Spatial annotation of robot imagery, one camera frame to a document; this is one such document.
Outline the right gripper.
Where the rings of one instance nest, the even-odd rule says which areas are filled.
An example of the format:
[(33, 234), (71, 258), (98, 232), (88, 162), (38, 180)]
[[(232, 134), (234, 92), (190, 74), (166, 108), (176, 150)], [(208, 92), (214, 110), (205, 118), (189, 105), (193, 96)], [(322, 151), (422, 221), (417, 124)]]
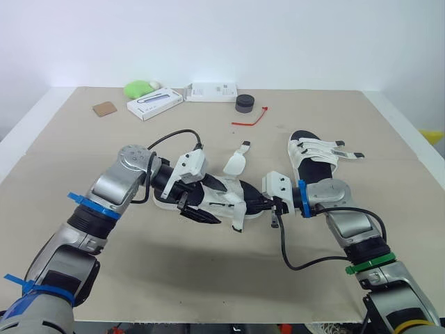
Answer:
[(273, 207), (276, 214), (288, 214), (289, 206), (285, 199), (278, 196), (273, 196), (273, 199), (257, 198), (249, 201), (250, 211), (264, 211), (271, 210)]

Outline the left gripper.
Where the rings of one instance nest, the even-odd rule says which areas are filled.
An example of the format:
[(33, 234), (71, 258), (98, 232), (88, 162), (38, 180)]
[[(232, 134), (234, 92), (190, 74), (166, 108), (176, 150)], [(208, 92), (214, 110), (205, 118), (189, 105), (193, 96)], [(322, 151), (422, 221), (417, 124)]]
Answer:
[(199, 186), (177, 183), (173, 186), (170, 196), (173, 202), (169, 209), (180, 210), (180, 214), (192, 221), (205, 224), (220, 224), (221, 220), (202, 209), (195, 209), (199, 205)]

